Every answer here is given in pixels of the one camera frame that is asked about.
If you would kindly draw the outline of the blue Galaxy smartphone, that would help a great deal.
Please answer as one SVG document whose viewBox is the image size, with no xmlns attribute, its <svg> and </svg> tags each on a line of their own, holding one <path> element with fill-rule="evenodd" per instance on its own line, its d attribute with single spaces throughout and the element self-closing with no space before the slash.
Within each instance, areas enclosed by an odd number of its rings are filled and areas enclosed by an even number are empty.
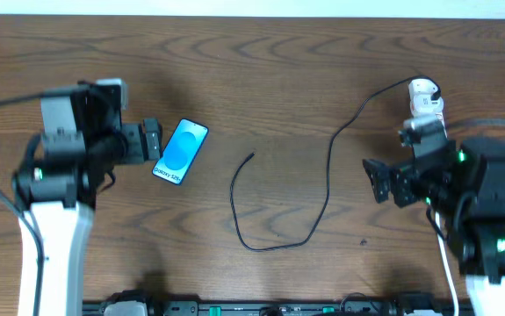
<svg viewBox="0 0 505 316">
<path fill-rule="evenodd" d="M 162 157 L 152 169 L 152 174 L 164 181 L 180 185 L 204 144 L 209 129 L 183 118 L 179 121 Z"/>
</svg>

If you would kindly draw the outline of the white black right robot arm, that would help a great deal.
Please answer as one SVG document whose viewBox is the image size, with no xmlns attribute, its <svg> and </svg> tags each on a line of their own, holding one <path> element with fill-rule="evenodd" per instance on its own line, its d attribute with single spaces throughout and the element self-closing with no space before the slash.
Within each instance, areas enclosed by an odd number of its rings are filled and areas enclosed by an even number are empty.
<svg viewBox="0 0 505 316">
<path fill-rule="evenodd" d="M 404 138 L 405 162 L 365 159 L 374 197 L 399 207 L 423 201 L 445 223 L 433 229 L 458 260 L 477 315 L 505 315 L 505 142 Z"/>
</svg>

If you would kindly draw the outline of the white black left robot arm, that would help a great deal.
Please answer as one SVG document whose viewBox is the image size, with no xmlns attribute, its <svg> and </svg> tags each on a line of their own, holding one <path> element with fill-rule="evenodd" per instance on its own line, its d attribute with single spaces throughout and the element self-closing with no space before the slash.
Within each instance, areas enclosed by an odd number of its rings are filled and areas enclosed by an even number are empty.
<svg viewBox="0 0 505 316">
<path fill-rule="evenodd" d="M 128 88 L 119 78 L 44 91 L 43 131 L 28 141 L 12 176 L 20 216 L 20 315 L 79 315 L 84 256 L 97 194 L 119 165 L 162 156 L 154 118 L 125 124 Z"/>
</svg>

